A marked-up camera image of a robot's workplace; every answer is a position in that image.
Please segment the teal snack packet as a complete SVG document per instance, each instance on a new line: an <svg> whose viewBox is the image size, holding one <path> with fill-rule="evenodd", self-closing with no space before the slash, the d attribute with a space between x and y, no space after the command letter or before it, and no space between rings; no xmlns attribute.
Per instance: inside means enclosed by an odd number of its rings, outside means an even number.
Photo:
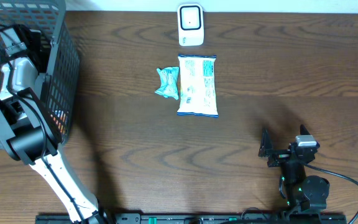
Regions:
<svg viewBox="0 0 358 224"><path fill-rule="evenodd" d="M177 80L180 69L178 67L167 67L164 69L157 69L160 77L160 88L155 90L155 93L164 98L179 99Z"/></svg>

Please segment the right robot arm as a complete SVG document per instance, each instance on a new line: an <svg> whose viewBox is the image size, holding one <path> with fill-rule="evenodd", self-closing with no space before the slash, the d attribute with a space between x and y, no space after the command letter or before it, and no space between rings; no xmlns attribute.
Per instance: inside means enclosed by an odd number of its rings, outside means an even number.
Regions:
<svg viewBox="0 0 358 224"><path fill-rule="evenodd" d="M315 159L320 145L304 125L300 134L287 149L274 149L266 129L262 131L259 157L268 159L269 167L279 167L279 191L287 200L288 208L282 212L285 219L294 215L316 214L326 209L330 184L317 175L307 176L305 166Z"/></svg>

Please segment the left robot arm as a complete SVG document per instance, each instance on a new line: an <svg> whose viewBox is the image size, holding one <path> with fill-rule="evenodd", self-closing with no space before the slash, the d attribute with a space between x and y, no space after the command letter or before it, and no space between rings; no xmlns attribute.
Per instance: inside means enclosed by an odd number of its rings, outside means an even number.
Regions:
<svg viewBox="0 0 358 224"><path fill-rule="evenodd" d="M0 25L3 74L0 89L0 143L15 161L38 172L68 211L72 223L112 223L99 201L76 176L64 153L74 84L59 74L72 70L62 61L62 38L48 38L24 24Z"/></svg>

